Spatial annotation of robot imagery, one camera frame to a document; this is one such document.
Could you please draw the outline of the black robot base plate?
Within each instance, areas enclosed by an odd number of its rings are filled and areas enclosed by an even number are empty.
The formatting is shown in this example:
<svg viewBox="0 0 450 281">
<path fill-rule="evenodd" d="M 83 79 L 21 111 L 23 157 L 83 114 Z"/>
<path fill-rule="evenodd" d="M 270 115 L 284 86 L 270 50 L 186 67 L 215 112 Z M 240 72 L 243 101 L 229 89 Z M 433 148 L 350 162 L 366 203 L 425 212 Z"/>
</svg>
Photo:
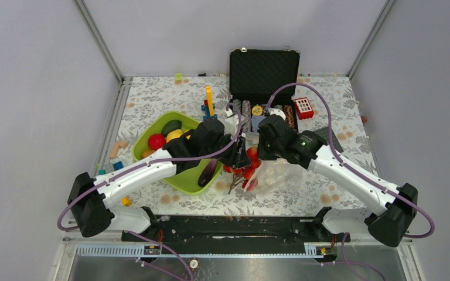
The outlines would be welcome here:
<svg viewBox="0 0 450 281">
<path fill-rule="evenodd" d="M 147 238 L 184 255 L 302 254 L 305 244 L 330 246 L 350 241 L 333 234 L 315 217 L 252 217 L 156 215 L 157 222 L 137 238 L 122 233 L 123 242 L 144 242 Z"/>
</svg>

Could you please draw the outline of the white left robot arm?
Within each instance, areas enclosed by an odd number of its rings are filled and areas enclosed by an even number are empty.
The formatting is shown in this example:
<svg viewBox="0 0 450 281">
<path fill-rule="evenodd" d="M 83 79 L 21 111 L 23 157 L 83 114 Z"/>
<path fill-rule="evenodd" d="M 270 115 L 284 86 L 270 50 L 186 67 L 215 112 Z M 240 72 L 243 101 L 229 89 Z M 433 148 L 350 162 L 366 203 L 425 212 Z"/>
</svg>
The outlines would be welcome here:
<svg viewBox="0 0 450 281">
<path fill-rule="evenodd" d="M 216 119 L 198 124 L 182 136 L 170 140 L 148 157 L 95 179 L 87 172 L 76 176 L 57 226 L 62 226 L 67 212 L 73 214 L 75 229 L 85 238 L 106 230 L 136 232 L 150 241 L 158 234 L 154 216 L 146 210 L 119 205 L 121 199 L 155 181 L 181 174 L 197 167 L 203 159 L 216 159 L 226 166 L 237 166 L 246 160 L 242 144 L 240 116 Z"/>
</svg>

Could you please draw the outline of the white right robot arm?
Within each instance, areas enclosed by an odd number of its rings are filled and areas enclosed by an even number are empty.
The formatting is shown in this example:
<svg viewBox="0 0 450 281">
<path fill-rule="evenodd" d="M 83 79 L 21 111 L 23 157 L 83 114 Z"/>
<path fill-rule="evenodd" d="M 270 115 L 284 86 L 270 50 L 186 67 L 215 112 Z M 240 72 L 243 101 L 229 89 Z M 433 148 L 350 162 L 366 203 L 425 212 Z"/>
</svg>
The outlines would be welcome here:
<svg viewBox="0 0 450 281">
<path fill-rule="evenodd" d="M 335 182 L 363 204 L 362 209 L 325 207 L 317 213 L 312 232 L 320 241 L 335 234 L 369 234 L 377 241 L 397 247 L 416 216 L 406 202 L 417 203 L 417 189 L 399 187 L 382 180 L 330 147 L 312 131 L 297 133 L 280 116 L 270 115 L 259 124 L 261 160 L 285 159 Z"/>
</svg>

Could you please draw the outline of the clear zip top bag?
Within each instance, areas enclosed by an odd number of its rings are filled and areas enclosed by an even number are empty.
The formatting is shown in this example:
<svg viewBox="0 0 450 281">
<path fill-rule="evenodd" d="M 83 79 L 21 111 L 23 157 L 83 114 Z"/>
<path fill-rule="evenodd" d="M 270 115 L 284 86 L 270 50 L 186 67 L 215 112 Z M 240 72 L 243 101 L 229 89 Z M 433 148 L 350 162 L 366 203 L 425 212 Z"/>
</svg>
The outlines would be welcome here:
<svg viewBox="0 0 450 281">
<path fill-rule="evenodd" d="M 257 146 L 260 159 L 258 137 L 258 133 L 247 132 L 246 149 Z M 244 191 L 256 194 L 267 194 L 280 190 L 299 191 L 303 172 L 302 167 L 292 165 L 285 159 L 261 160 L 261 166 L 255 171 Z"/>
</svg>

